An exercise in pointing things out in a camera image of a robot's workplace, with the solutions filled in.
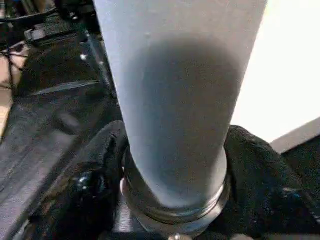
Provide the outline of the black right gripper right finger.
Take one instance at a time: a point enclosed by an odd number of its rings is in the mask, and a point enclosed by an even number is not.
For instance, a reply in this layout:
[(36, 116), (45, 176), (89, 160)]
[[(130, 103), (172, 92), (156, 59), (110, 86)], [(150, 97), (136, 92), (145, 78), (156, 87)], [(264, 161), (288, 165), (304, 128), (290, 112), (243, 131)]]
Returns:
[(220, 216), (221, 232), (320, 236), (320, 207), (267, 142), (232, 125), (224, 146), (232, 190)]

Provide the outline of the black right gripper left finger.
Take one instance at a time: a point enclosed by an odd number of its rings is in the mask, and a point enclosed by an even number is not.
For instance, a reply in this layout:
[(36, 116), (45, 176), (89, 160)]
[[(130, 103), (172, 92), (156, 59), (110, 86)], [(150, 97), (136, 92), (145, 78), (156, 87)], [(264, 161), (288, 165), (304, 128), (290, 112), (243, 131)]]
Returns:
[(112, 229), (127, 146), (121, 120), (101, 129), (29, 216), (28, 238), (96, 240), (100, 233)]

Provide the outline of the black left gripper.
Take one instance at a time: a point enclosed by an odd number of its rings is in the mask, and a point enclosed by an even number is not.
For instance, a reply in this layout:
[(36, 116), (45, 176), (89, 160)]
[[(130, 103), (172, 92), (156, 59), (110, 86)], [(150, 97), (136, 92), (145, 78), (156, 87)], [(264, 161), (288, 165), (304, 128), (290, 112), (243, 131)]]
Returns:
[(24, 42), (34, 48), (76, 38), (81, 40), (81, 59), (95, 72), (102, 88), (116, 99), (117, 93), (104, 43), (89, 33), (83, 22), (46, 21), (24, 32)]

